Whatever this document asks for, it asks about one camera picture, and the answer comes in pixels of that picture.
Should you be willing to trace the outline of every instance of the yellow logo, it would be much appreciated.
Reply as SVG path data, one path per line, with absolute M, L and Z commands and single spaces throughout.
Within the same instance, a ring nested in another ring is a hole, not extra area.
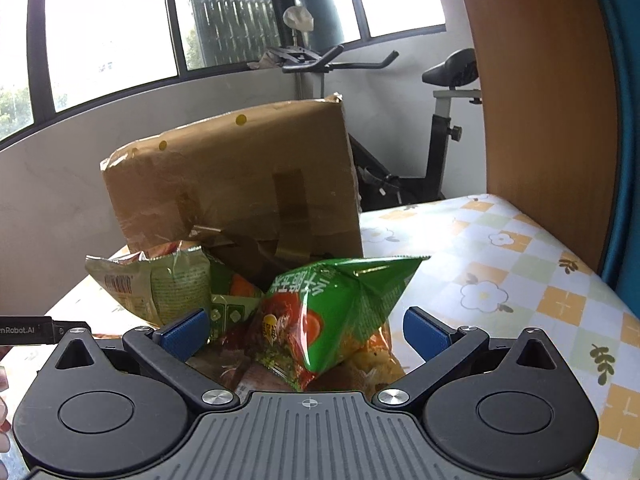
M 273 314 L 267 314 L 262 318 L 262 334 L 271 344 L 276 341 L 276 324 L 278 319 Z

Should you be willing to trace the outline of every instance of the orange square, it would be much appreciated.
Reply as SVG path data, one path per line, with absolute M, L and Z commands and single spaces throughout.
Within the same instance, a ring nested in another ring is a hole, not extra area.
M 534 222 L 531 218 L 529 218 L 527 215 L 523 213 L 518 213 L 516 216 L 513 217 L 513 219 L 519 220 L 520 222 L 524 222 L 525 224 L 529 224 L 532 227 L 537 227 L 538 229 L 542 229 L 542 227 L 540 227 L 539 224 Z
M 380 218 L 385 220 L 402 220 L 404 218 L 411 218 L 412 216 L 416 216 L 417 213 L 411 210 L 400 210 L 400 211 L 390 211 L 386 214 L 383 214 Z
M 511 231 L 500 231 L 501 234 L 505 234 L 513 240 L 513 244 L 504 244 L 501 245 L 503 249 L 509 249 L 511 251 L 516 251 L 517 253 L 523 253 L 529 243 L 531 242 L 530 236 L 519 235 L 517 233 L 512 233 Z
M 633 314 L 622 313 L 622 330 L 620 341 L 640 348 L 640 321 Z
M 617 384 L 609 395 L 600 416 L 600 434 L 620 444 L 640 447 L 640 394 Z
M 563 251 L 562 256 L 560 256 L 560 260 L 571 262 L 573 264 L 573 269 L 578 270 L 579 272 L 583 272 L 587 275 L 591 275 L 593 273 L 593 271 L 589 267 L 587 267 L 587 264 L 584 261 L 578 258 L 578 256 L 576 256 L 575 254 L 570 253 L 569 251 Z
M 565 323 L 579 326 L 587 298 L 561 288 L 548 286 L 538 305 L 538 312 Z
M 480 202 L 479 200 L 472 200 L 467 202 L 460 209 L 472 209 L 473 211 L 487 211 L 494 206 L 491 202 Z
M 466 285 L 469 282 L 492 282 L 500 285 L 508 273 L 506 270 L 472 262 L 466 266 L 466 269 L 456 278 L 455 282 L 460 285 Z
M 469 222 L 463 222 L 462 220 L 454 220 L 453 224 L 451 224 L 451 234 L 453 234 L 454 236 L 457 236 L 468 226 L 469 226 Z

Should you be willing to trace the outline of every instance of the checkered tablecloth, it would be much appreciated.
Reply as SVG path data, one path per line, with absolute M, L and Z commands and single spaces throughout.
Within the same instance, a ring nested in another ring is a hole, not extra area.
M 476 325 L 493 337 L 540 327 L 600 419 L 584 473 L 591 480 L 640 478 L 640 322 L 571 251 L 491 195 L 364 213 L 361 229 L 366 256 L 431 255 L 390 318 L 394 353 L 407 371 L 423 362 L 402 336 L 402 317 L 412 305 L 452 327 Z M 49 315 L 85 320 L 102 334 L 120 335 L 143 324 L 91 278 Z M 2 393 L 9 419 L 52 350 L 14 348 L 2 360 L 10 385 Z

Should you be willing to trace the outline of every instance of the silver screw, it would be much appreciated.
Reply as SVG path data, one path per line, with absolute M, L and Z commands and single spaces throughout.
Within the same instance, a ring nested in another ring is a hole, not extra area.
M 378 400 L 382 402 L 382 404 L 404 404 L 409 400 L 409 394 L 404 390 L 389 388 L 388 390 L 382 390 L 378 394 Z
M 228 390 L 207 390 L 202 394 L 202 402 L 219 406 L 234 400 L 234 394 Z

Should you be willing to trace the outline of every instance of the cardboard box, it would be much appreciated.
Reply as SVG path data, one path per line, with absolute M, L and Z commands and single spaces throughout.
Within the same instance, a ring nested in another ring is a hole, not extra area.
M 100 168 L 131 251 L 206 240 L 262 288 L 310 259 L 362 256 L 338 96 L 188 124 L 123 146 Z

